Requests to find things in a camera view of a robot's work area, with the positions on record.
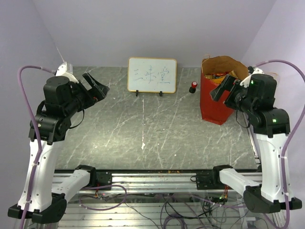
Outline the orange kettle chips bag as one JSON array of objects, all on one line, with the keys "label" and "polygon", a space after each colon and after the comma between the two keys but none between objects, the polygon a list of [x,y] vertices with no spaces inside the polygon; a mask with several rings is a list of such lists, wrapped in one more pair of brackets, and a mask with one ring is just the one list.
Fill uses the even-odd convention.
[{"label": "orange kettle chips bag", "polygon": [[[225,72],[226,73],[226,76],[229,75],[229,76],[232,76],[234,78],[237,78],[237,75],[235,74],[234,71],[230,71],[230,72]],[[221,84],[222,81],[226,78],[226,76],[220,78],[220,79],[216,79],[216,80],[213,80],[214,83],[216,84]]]}]

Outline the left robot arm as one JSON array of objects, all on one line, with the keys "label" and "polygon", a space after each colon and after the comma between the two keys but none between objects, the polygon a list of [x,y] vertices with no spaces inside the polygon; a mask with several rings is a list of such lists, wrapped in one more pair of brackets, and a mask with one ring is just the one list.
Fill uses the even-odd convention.
[{"label": "left robot arm", "polygon": [[67,76],[53,76],[43,87],[45,99],[30,122],[30,161],[26,183],[18,203],[8,209],[8,217],[31,219],[38,224],[57,223],[67,203],[82,188],[97,185],[96,168],[79,165],[59,187],[52,187],[53,174],[61,144],[68,130],[73,129],[71,118],[103,100],[109,87],[99,83],[89,73],[83,78],[87,90]]}]

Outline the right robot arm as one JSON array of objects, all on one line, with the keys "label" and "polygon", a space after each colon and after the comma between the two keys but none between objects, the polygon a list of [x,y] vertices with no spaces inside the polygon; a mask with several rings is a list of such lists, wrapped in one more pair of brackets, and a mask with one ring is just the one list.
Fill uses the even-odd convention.
[{"label": "right robot arm", "polygon": [[226,75],[210,92],[212,99],[218,101],[224,91],[228,91],[224,104],[248,116],[249,126],[256,133],[262,166],[261,184],[229,165],[213,167],[210,183],[216,189],[227,185],[238,192],[253,213],[270,214],[302,208],[302,201],[288,186],[288,162],[282,153],[290,133],[290,122],[285,110],[274,107],[276,86],[276,80],[267,74],[251,74],[243,81]]}]

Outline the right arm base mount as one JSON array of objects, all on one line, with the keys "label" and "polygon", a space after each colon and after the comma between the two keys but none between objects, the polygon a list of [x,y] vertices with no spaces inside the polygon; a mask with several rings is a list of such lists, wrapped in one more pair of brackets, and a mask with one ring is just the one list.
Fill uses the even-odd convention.
[{"label": "right arm base mount", "polygon": [[196,174],[190,177],[190,181],[196,184],[197,190],[220,189],[219,185],[214,183],[210,175]]}]

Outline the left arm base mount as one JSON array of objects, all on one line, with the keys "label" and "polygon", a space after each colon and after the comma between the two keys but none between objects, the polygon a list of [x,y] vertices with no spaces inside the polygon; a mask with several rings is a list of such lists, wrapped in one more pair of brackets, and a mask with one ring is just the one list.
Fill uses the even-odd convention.
[{"label": "left arm base mount", "polygon": [[106,186],[102,190],[111,190],[112,174],[110,172],[97,172],[97,187]]}]

